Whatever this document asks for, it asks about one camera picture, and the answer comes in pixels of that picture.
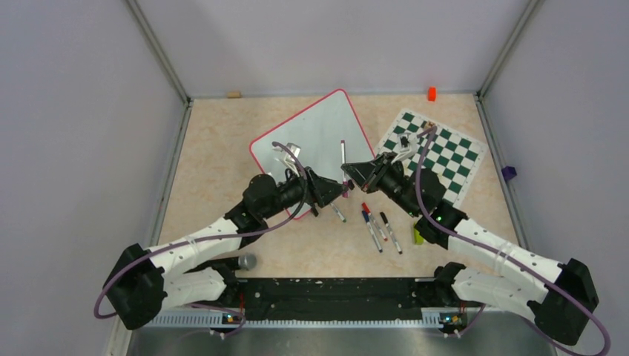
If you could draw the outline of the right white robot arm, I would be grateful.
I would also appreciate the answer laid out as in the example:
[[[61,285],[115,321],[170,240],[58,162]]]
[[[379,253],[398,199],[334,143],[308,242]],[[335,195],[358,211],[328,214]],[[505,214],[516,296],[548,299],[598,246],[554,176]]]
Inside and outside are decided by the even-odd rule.
[[[465,254],[490,267],[484,274],[457,263],[436,269],[435,296],[445,306],[459,300],[497,306],[532,322],[550,339],[578,343],[599,304],[589,268],[571,258],[552,260],[480,226],[444,200],[439,176],[422,168],[408,176],[393,153],[372,161],[343,163],[342,171],[365,193],[380,191],[409,215],[426,242]]]

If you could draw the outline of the black whiteboard marker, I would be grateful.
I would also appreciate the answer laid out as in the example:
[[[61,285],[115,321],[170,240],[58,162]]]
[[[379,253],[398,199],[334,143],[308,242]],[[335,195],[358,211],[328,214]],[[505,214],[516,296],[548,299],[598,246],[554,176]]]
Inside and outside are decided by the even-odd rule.
[[[384,222],[384,225],[386,227],[387,232],[389,233],[390,240],[393,242],[394,246],[396,247],[397,252],[399,254],[403,254],[403,250],[401,248],[401,245],[398,242],[398,240],[397,240],[397,238],[395,236],[394,231],[392,230],[392,226],[390,225],[389,220],[388,220],[386,214],[383,211],[381,211],[379,214],[381,216],[381,219]]]

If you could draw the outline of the black grey microphone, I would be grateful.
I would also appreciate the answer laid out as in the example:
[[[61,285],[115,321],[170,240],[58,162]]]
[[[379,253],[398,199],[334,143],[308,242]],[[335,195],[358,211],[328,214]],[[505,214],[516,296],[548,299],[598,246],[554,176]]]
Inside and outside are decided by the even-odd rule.
[[[226,257],[219,260],[215,260],[220,266],[225,266],[231,271],[251,271],[257,266],[257,257],[254,254],[242,254],[240,256]]]

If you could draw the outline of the blue whiteboard marker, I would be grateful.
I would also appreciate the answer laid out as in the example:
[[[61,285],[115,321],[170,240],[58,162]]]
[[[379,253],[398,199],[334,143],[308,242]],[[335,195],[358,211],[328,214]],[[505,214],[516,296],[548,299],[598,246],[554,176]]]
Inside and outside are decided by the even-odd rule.
[[[370,235],[371,235],[371,237],[372,237],[372,239],[374,241],[374,244],[375,244],[378,252],[379,253],[383,253],[383,248],[381,247],[381,244],[380,244],[380,242],[379,242],[379,240],[377,238],[377,235],[376,235],[376,233],[374,231],[374,228],[373,228],[373,226],[371,224],[371,220],[369,218],[369,215],[367,214],[366,211],[362,211],[361,213],[363,215],[363,218],[365,220],[365,223],[366,223],[366,226],[368,228],[368,231],[369,231],[369,233],[370,233]]]

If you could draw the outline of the green white chessboard mat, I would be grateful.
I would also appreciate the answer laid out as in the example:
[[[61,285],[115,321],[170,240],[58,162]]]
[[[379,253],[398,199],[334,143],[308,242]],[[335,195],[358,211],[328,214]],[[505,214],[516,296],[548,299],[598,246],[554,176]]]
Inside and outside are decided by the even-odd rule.
[[[428,121],[434,122],[437,130],[422,166],[439,175],[441,184],[446,188],[444,200],[458,208],[488,153],[487,144],[427,116],[404,109],[381,138],[377,152],[397,153],[398,134],[419,134],[426,130]]]

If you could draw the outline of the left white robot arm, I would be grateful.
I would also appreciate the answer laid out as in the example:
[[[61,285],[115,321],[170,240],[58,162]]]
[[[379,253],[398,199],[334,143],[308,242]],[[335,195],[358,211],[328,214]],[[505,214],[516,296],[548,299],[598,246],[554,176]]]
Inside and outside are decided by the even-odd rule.
[[[210,225],[171,243],[127,247],[116,261],[97,300],[108,299],[126,329],[138,329],[161,311],[199,301],[230,306],[238,295],[226,263],[213,263],[239,251],[273,229],[267,220],[294,207],[324,208],[347,186],[317,175],[289,171],[283,182],[268,174],[253,177],[242,199]]]

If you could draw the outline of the pink framed whiteboard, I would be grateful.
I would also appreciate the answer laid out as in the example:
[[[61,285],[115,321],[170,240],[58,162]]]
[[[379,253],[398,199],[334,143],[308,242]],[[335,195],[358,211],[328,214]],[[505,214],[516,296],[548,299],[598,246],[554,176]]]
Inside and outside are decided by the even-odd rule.
[[[300,147],[297,158],[322,177],[343,181],[343,162],[375,158],[348,93],[337,89],[251,141],[249,151],[263,173],[284,180],[282,154],[273,142]]]

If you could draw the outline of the purple block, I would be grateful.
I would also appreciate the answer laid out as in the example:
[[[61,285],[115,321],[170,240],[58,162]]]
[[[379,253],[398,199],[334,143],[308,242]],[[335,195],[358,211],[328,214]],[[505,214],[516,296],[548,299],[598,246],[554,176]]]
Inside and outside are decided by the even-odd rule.
[[[501,174],[505,182],[509,182],[518,175],[516,168],[510,165],[504,166],[501,169]]]

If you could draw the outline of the orange block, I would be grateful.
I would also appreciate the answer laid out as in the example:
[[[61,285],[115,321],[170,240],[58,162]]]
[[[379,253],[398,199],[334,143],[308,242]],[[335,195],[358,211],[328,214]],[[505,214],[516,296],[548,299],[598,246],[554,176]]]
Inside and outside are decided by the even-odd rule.
[[[437,87],[431,86],[427,90],[427,100],[429,102],[434,102],[437,99],[438,91]]]

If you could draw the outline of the red whiteboard marker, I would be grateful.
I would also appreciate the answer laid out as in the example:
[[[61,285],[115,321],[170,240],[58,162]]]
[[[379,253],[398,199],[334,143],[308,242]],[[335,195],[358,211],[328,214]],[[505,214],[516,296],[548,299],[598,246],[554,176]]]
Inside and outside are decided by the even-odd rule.
[[[375,227],[376,231],[380,234],[380,236],[382,237],[383,241],[388,241],[389,239],[388,239],[387,235],[385,234],[383,229],[378,224],[378,221],[376,220],[375,216],[370,211],[369,206],[365,202],[362,202],[361,206],[362,206],[363,210],[367,213],[371,223]]]

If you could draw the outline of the green whiteboard marker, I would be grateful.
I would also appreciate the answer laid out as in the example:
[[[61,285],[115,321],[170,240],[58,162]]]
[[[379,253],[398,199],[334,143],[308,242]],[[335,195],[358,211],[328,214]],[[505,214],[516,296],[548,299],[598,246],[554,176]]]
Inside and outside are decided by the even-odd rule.
[[[336,213],[336,215],[339,217],[339,219],[345,223],[346,222],[346,217],[345,215],[341,212],[341,210],[333,203],[330,203],[330,207],[332,208],[332,210]]]

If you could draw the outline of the green white toy brick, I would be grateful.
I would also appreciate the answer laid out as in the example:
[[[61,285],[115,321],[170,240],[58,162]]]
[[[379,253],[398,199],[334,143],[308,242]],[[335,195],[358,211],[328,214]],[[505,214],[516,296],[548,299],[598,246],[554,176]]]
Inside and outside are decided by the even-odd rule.
[[[418,222],[416,222],[412,227],[413,241],[415,245],[423,245],[425,241],[424,237],[421,235],[420,227],[421,226],[418,224]]]

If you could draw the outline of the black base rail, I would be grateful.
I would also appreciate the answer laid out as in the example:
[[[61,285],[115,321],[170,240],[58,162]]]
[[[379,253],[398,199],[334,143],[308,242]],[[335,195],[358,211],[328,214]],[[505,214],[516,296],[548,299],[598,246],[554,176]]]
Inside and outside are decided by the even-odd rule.
[[[431,280],[380,278],[249,278],[223,292],[219,304],[242,309],[247,320],[419,320],[445,307]]]

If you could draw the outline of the cork stopper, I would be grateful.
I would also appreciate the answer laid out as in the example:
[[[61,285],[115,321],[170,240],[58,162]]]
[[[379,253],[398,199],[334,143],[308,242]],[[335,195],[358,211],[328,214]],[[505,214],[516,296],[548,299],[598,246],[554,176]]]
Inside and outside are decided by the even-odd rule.
[[[228,99],[239,99],[239,98],[241,98],[241,97],[242,97],[242,94],[241,94],[241,92],[240,92],[240,91],[238,91],[238,90],[233,90],[233,91],[229,91],[229,92],[226,94],[226,97],[227,97]]]

